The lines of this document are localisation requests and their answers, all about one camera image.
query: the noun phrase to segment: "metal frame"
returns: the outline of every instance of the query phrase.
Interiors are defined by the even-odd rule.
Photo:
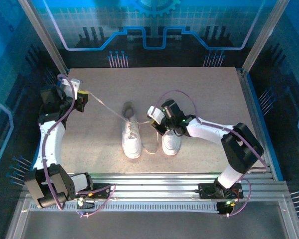
[[[41,21],[40,16],[37,13],[34,5],[32,4],[31,0],[18,0],[20,5],[22,6],[25,14],[29,18],[32,26],[34,27],[36,33],[39,35],[42,43],[44,44],[46,50],[48,51],[49,55],[51,56],[53,62],[55,63],[56,67],[60,71],[61,74],[67,75],[68,70],[67,67],[56,48],[50,34],[46,30],[44,24]]]
[[[66,74],[66,66],[61,58],[61,55],[59,54],[44,25],[40,21],[36,9],[29,2],[30,0],[19,0],[19,3],[23,7],[32,25],[51,55],[52,60],[57,65],[60,72]],[[299,221],[297,217],[295,217],[295,208],[286,183],[283,181],[277,181],[278,176],[275,171],[275,165],[268,150],[266,137],[260,128],[260,119],[252,98],[252,93],[249,89],[249,83],[246,79],[246,73],[248,73],[251,69],[288,2],[289,0],[277,1],[243,65],[243,74],[240,75],[240,80],[247,105],[249,106],[249,112],[253,121],[256,136],[265,148],[266,153],[264,158],[271,169],[271,172],[251,173],[245,176],[251,182],[252,194],[250,201],[279,202],[289,237],[299,239]],[[198,189],[197,184],[212,183],[215,178],[219,176],[218,173],[95,174],[91,176],[93,180],[98,183],[117,184],[117,189],[109,202],[109,206],[105,208],[105,210],[108,211],[151,210],[159,212],[162,210],[194,210],[197,212],[215,213],[216,211],[213,206],[215,205],[215,202],[225,201],[201,200],[199,199],[199,195],[194,192],[195,189]],[[242,181],[242,187],[245,192],[248,191],[248,185],[244,181]],[[76,210],[76,207],[74,206],[76,204],[75,201],[71,201],[68,204],[68,211]],[[97,208],[97,205],[100,204],[101,201],[96,202],[95,208]],[[28,219],[28,212],[35,210],[37,209],[33,206],[33,200],[26,194],[26,192],[23,192],[11,221],[7,238],[20,238]],[[41,211],[55,211],[55,208],[50,207]]]
[[[252,49],[250,50],[245,63],[243,65],[243,75],[246,75],[253,64],[255,63],[259,53],[263,49],[264,45],[266,44],[268,38],[273,33],[273,30],[278,23],[281,15],[285,11],[289,0],[277,0],[273,10],[271,11],[268,19],[266,20],[265,25],[263,26],[259,36],[257,37],[255,44],[253,45]]]
[[[199,199],[199,195],[194,192],[198,189],[198,183],[212,183],[219,176],[217,173],[92,174],[91,176],[97,183],[117,184],[116,191],[104,211],[218,213],[216,202],[226,201]],[[286,183],[274,181],[270,172],[251,173],[246,175],[246,178],[250,180],[252,187],[250,202],[292,203]],[[248,185],[244,181],[242,187],[245,192],[248,191]],[[102,202],[103,200],[97,201],[94,209]],[[66,205],[66,212],[76,211],[76,201],[67,202]],[[31,211],[62,212],[56,206],[38,209],[31,196],[23,192],[6,238],[14,239],[22,236]]]

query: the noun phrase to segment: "white sneaker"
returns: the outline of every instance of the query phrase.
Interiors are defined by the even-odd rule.
[[[173,156],[179,152],[180,137],[173,130],[168,130],[162,137],[161,145],[165,154]]]
[[[128,158],[135,159],[142,153],[142,143],[133,104],[124,103],[122,113],[123,117],[128,120],[128,122],[123,122],[122,148]]]

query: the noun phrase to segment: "beige work surface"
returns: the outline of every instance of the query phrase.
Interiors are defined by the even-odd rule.
[[[220,124],[243,122],[254,131],[234,67],[71,69],[69,77],[82,80],[82,90],[118,113],[124,102],[132,101],[139,122],[149,120],[146,112],[162,94],[182,90],[194,99],[201,118]],[[186,115],[195,114],[191,101],[181,93],[167,95],[160,105],[168,98]],[[67,172],[149,173],[221,172],[228,165],[221,146],[185,136],[176,156],[164,154],[159,137],[155,155],[143,150],[140,158],[129,159],[122,150],[121,133],[122,120],[89,96],[85,112],[74,111],[67,121],[62,166]],[[146,148],[155,151],[155,130],[143,124],[140,134]]]

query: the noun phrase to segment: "gray floor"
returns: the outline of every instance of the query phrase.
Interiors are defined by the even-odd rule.
[[[99,97],[120,113],[126,101],[133,101],[139,121],[159,97],[170,90],[191,95],[201,118],[223,124],[252,123],[234,67],[206,68],[119,68],[71,69],[70,78],[84,81],[82,90]],[[172,93],[185,114],[194,114],[186,96]],[[221,172],[227,166],[222,147],[198,138],[182,137],[180,152],[166,156],[161,148],[155,155],[143,151],[128,159],[121,147],[121,120],[89,97],[84,113],[74,111],[67,122],[62,142],[62,166],[67,172]],[[142,142],[155,151],[155,130],[142,125]]]
[[[278,205],[249,203],[242,213],[30,212],[23,239],[284,239]]]

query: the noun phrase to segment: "white robotic arm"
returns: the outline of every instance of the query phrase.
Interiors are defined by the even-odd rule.
[[[74,88],[74,98],[69,83],[63,79],[61,86],[47,86],[41,90],[43,105],[40,110],[39,125],[41,132],[40,148],[33,170],[26,173],[24,182],[28,187],[34,201],[40,208],[48,207],[55,204],[55,200],[46,184],[44,175],[43,160],[46,160],[48,174],[53,183],[58,200],[62,203],[74,199],[77,192],[93,189],[93,182],[88,173],[81,173],[69,176],[61,166],[61,144],[65,133],[67,117],[61,118],[70,109],[74,100],[74,109],[83,112],[84,106],[88,101],[86,92],[80,92],[81,81],[72,79],[71,83]],[[58,123],[45,142],[45,159],[42,158],[43,142],[49,129],[58,120]]]
[[[223,198],[258,160],[247,145],[239,143],[240,139],[231,132],[241,135],[259,155],[264,153],[263,148],[245,124],[222,125],[193,115],[185,116],[174,100],[165,102],[162,111],[150,107],[148,117],[154,120],[152,127],[161,135],[171,129],[179,135],[198,137],[223,146],[229,165],[214,182],[215,194],[219,198]]]

